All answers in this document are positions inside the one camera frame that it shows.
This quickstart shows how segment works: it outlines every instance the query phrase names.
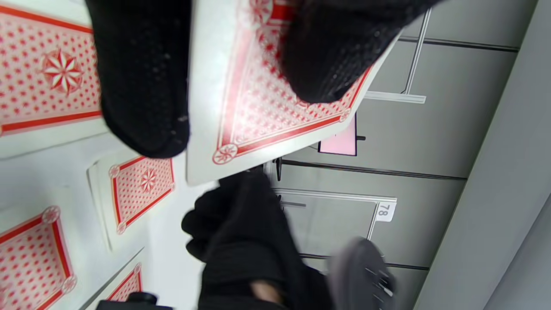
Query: gloved hand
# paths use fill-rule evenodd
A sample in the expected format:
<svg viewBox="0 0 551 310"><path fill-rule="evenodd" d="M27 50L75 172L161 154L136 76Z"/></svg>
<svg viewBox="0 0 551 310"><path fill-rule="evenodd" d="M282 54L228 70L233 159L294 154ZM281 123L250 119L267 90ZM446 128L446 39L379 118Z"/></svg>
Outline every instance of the gloved hand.
<svg viewBox="0 0 551 310"><path fill-rule="evenodd" d="M326 278L302 262L285 214L262 172L220 180L182 220L192 236L187 249L206 263L199 309L329 310ZM281 305L261 302L250 282L267 281L283 297Z"/></svg>

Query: red card border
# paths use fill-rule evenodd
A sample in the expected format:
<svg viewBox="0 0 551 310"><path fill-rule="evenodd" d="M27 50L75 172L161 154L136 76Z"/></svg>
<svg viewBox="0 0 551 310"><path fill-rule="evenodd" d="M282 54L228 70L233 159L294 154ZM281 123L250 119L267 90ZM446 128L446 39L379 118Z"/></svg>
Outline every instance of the red card border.
<svg viewBox="0 0 551 310"><path fill-rule="evenodd" d="M38 225L42 224L42 214L37 215L15 227L12 229L4 232L3 234L0 234L0 244L3 244L4 242L17 237L23 232L26 232L27 230L36 227ZM51 224L53 229L53 236L56 242L56 249L57 254L60 256L61 265L63 267L63 273L65 274L65 279L69 278L73 275L73 269L71 267L71 262L69 261L69 255L67 252L67 246L65 245L64 237L63 237L63 229L61 228L61 218L58 218L54 223ZM50 296L46 302L44 302L40 307L38 307L36 310L45 310L48 309L52 304L54 304L56 301L58 301L61 296L63 296L63 292L61 291L61 287Z"/></svg>
<svg viewBox="0 0 551 310"><path fill-rule="evenodd" d="M128 168L129 166L135 164L135 163L138 163L142 160L145 160L147 159L147 157L138 157L136 159L133 159L129 162L126 162L124 164L122 164L120 166L120 171L122 171L123 169L125 168ZM173 167L173 162L172 162L172 159L170 159L170 173L171 173L171 177L172 177L172 182L174 183L174 167ZM116 214L116 219L117 219L117 225L119 225L122 221L121 221L121 215L120 215L120 206L118 204L118 200L117 200L117 196L116 196L116 193L117 193L117 178L113 178L113 180L111 181L111 186L112 186L112 193L113 193L113 203L114 203L114 207L115 207L115 214ZM135 222L138 218L140 218L144 213L146 213L147 211L149 211L153 206L155 206L159 201L161 201L164 197L166 197L168 194L170 194L170 192L172 192L172 189L169 189L167 190L166 192L164 192L162 195L160 195L157 199L155 199L154 201L152 201L147 207L145 207L143 210L141 210L140 212L138 212L137 214L135 214L132 218L130 218L130 220L128 220L126 222L126 226L130 226L130 224L132 224L133 222Z"/></svg>
<svg viewBox="0 0 551 310"><path fill-rule="evenodd" d="M80 32L83 32L83 33L88 33L88 34L93 33L92 29L84 27L84 26L75 25L75 24L71 24L71 23L68 23L68 22L63 22L61 20L57 20L57 19L53 19L53 18L49 18L49 17L44 17L44 16L40 16L40 15L37 15L37 14L29 13L29 12L26 12L26 11L14 9L14 8L8 8L8 7L5 7L5 6L0 6L0 14L6 14L6 15L12 15L12 16L20 17L20 18L24 18L24 19L30 19L30 20L34 20L36 22L41 22L41 23L46 23L46 24L50 24L50 25L54 25L54 26L59 26L59 27L63 27L63 28L71 29L71 30L80 31ZM16 123L11 123L11 124L3 124L3 125L0 125L1 129L2 129L0 132L2 133L2 135L9 135L9 134L12 134L12 133L18 133L18 132L22 132L22 131L26 131L26 130L39 129L41 126L47 126L47 125L52 125L52 124L56 124L56 126L65 125L66 123L82 121L82 120L85 120L85 119L94 119L94 118L97 118L97 117L100 117L100 116L101 116L101 111L98 110L98 111L79 113L79 114L55 116L55 117L50 117L50 118L47 118L47 119L22 121L22 122L16 122Z"/></svg>
<svg viewBox="0 0 551 310"><path fill-rule="evenodd" d="M128 274L128 276L126 276L126 278L124 279L124 281L122 281L118 286L117 288L113 291L113 293L111 293L111 295L109 295L109 297L107 298L107 300L111 300L113 298L113 296L115 294L118 293L118 291L128 282L130 281L130 278L132 278L132 276L134 275L134 272L135 272L135 269L132 270L132 272L130 274ZM139 291L141 292L143 290L142 288L142 270L140 269L140 271L138 272L138 288L139 288Z"/></svg>
<svg viewBox="0 0 551 310"><path fill-rule="evenodd" d="M281 26L281 23L270 22L272 19L282 20L283 22L285 22L289 17L292 16L292 14L286 13L288 12L288 9L285 9L284 7L288 7L288 9L290 9L291 6L282 6L282 5L277 5L276 3L274 4L274 10L272 11L272 16L269 18L267 22L268 24L270 24L270 26ZM223 112L220 116L220 121L219 121L220 130L218 132L218 145L217 145L218 149L220 147L223 147L224 145L232 143L231 136L233 135L235 109L236 109L237 97L238 97L237 95L240 90L239 81L241 81L241 77L245 74L245 64L246 64L246 59L248 57L247 52L249 50L249 45L251 44L251 41L253 40L254 37L255 37L255 34L253 31L237 31L237 33L235 34L234 42L239 42L239 45L237 45L237 47L234 48L232 51L231 59L236 59L236 61L233 64L231 64L232 68L230 68L230 70L228 71L228 75L226 77L226 80L227 81L230 80L231 82L226 84ZM357 96L361 91L362 86L365 83L366 78L369 76L369 73L371 72L371 69L372 67L370 67L363 74L361 81L358 85L358 88L354 93L354 96L352 97L348 108L352 108L352 106L354 105L357 99ZM340 115L336 115L332 118L314 122L314 123L308 124L307 126L300 127L288 132L283 132L269 138L264 138L249 144L237 145L237 153L234 156L234 158L243 156L245 154L256 151L258 149L271 146L278 142L284 142L291 138L302 136L309 132L322 129L336 122L339 122L340 118L341 118Z"/></svg>

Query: playing card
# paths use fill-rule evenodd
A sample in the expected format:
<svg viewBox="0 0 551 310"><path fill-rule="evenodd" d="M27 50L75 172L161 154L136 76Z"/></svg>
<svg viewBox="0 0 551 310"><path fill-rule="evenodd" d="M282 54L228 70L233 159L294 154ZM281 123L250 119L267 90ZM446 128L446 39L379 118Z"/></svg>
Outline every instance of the playing card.
<svg viewBox="0 0 551 310"><path fill-rule="evenodd" d="M307 104L280 67L296 1L195 1L187 149L190 184L220 179L344 130L390 49L334 103Z"/></svg>
<svg viewBox="0 0 551 310"><path fill-rule="evenodd" d="M83 289L72 206L56 191L19 201L0 204L0 309L68 309Z"/></svg>
<svg viewBox="0 0 551 310"><path fill-rule="evenodd" d="M144 283L144 266L147 261L144 249L140 250L113 278L85 304L85 310L95 310L102 300L126 301L133 292L141 292Z"/></svg>
<svg viewBox="0 0 551 310"><path fill-rule="evenodd" d="M0 6L0 41L0 158L107 132L89 27Z"/></svg>
<svg viewBox="0 0 551 310"><path fill-rule="evenodd" d="M151 159L124 149L88 170L98 216L111 250L144 229L144 217L175 190L172 159Z"/></svg>

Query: number label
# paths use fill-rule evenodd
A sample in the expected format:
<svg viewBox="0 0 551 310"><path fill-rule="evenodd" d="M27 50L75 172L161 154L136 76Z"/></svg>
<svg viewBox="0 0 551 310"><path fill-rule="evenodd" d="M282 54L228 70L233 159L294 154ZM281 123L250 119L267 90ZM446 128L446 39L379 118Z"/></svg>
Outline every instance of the number label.
<svg viewBox="0 0 551 310"><path fill-rule="evenodd" d="M396 210L395 202L379 202L375 220L377 222L391 222Z"/></svg>

